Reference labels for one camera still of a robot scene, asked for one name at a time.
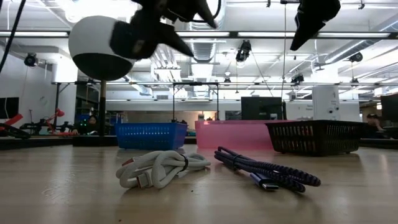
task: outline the person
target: person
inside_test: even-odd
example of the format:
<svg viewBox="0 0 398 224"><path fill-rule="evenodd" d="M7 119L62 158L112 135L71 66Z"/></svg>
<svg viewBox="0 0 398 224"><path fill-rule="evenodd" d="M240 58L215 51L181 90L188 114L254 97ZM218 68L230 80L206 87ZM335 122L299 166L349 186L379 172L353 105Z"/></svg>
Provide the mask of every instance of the person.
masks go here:
<svg viewBox="0 0 398 224"><path fill-rule="evenodd" d="M381 131L383 128L380 125L379 116L376 114L368 114L366 117L366 121L368 122L364 129L364 138L372 138L379 139L384 138Z"/></svg>
<svg viewBox="0 0 398 224"><path fill-rule="evenodd" d="M73 134L88 134L93 131L98 131L98 119L95 115L91 115L88 118L88 122L80 123L75 129L72 131Z"/></svg>

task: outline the ceiling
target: ceiling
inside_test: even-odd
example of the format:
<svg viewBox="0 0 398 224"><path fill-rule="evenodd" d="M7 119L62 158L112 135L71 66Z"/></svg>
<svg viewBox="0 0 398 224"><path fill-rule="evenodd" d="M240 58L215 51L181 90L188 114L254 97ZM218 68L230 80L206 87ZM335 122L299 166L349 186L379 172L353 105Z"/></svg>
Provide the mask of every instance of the ceiling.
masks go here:
<svg viewBox="0 0 398 224"><path fill-rule="evenodd" d="M60 7L63 6L65 1L71 0L28 0L22 13L19 30L71 30L74 23L68 21L65 17L65 8ZM19 6L18 2L19 0L13 0L12 2L10 0L4 1L0 13L0 30L8 30L12 26ZM295 31L296 29L294 22L297 12L296 4L287 5L285 18L285 7L275 0L272 0L269 8L266 7L266 1L226 0L226 2L225 17L221 30L284 31L285 25L288 31ZM378 31L379 24L382 24L384 21L392 17L398 20L398 1L396 0L365 0L366 6L362 10L358 9L360 0L342 0L341 2L343 4L341 11L334 19L326 24L322 29L323 32ZM128 0L95 0L95 4L106 7L115 5L114 10L115 12L120 12L121 19L123 19L123 15L133 15L136 8L136 5L130 3ZM177 22L175 28L176 30L186 30L188 29L188 24ZM290 77L296 72L294 68L303 63L304 60L308 60L308 58L314 55L330 54L351 42L351 40L338 39L309 40L298 51L292 52L289 50L291 40L250 39L252 54L246 60L245 66L238 68L234 57L242 40L218 39L218 41L215 59L212 61L214 67L211 71L211 76L217 77L215 79L220 80L220 82L223 81L225 72L230 72L231 81L233 82L236 81L236 76L238 76L239 82L261 82L262 80L281 82L283 74L287 74L286 78L289 82ZM14 39L14 43L20 48L26 46L53 46L58 47L66 54L69 52L67 39L17 38ZM397 63L398 51L395 50L396 46L398 46L398 39L382 40L362 50L361 53L364 55L364 60L354 63L353 69L351 69L351 63L349 62L340 61L333 64L334 67L338 68L339 82L349 82L352 76L357 77L362 74L376 72L382 67ZM287 49L285 62L283 56L284 49ZM387 55L388 57L382 56L372 59L389 50L391 52ZM178 52L174 52L174 55L181 68L181 77L187 78L192 74L192 61ZM42 59L51 61L53 60L53 56L43 54ZM141 60L134 65L133 74L141 78L149 77L150 69L151 61L149 59ZM303 72L306 82L312 80L312 73L316 71L314 67L311 67L311 63L306 63L303 69L307 69L306 73ZM380 72L374 76L368 76L361 80L361 82L382 82L395 76L398 77L398 67L396 69L392 68L388 72Z"/></svg>

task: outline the coiled white cable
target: coiled white cable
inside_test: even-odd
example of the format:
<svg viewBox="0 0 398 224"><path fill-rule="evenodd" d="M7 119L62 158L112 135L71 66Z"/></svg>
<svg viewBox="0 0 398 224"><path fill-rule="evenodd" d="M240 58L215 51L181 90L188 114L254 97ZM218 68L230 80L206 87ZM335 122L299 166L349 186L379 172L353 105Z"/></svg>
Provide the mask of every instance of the coiled white cable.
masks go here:
<svg viewBox="0 0 398 224"><path fill-rule="evenodd" d="M186 170L202 170L210 162L203 156L192 153L181 155L175 151L155 151L135 158L135 161L116 171L120 186L137 187L145 180L144 187L164 188L186 166Z"/></svg>

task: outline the black monitor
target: black monitor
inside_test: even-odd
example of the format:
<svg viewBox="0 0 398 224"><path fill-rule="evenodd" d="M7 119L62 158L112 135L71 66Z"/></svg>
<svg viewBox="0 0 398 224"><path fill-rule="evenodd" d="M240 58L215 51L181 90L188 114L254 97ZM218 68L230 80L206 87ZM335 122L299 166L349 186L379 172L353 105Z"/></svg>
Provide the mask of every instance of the black monitor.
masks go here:
<svg viewBox="0 0 398 224"><path fill-rule="evenodd" d="M15 117L19 112L19 97L0 98L0 119Z"/></svg>
<svg viewBox="0 0 398 224"><path fill-rule="evenodd" d="M398 94L381 96L380 99L383 120L398 122Z"/></svg>
<svg viewBox="0 0 398 224"><path fill-rule="evenodd" d="M242 97L242 120L283 119L281 97Z"/></svg>

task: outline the desk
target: desk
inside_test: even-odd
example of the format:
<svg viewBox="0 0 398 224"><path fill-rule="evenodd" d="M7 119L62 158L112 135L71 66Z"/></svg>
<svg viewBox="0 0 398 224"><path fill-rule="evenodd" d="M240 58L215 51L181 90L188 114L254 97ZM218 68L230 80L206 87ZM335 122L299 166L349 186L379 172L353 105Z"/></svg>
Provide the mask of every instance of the desk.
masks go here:
<svg viewBox="0 0 398 224"><path fill-rule="evenodd" d="M72 146L0 151L2 223L398 223L396 151L331 157L240 151L321 178L320 187L304 194L262 191L246 173L216 161L211 150L199 150L212 162L209 170L174 179L162 190L121 188L116 170L142 153Z"/></svg>

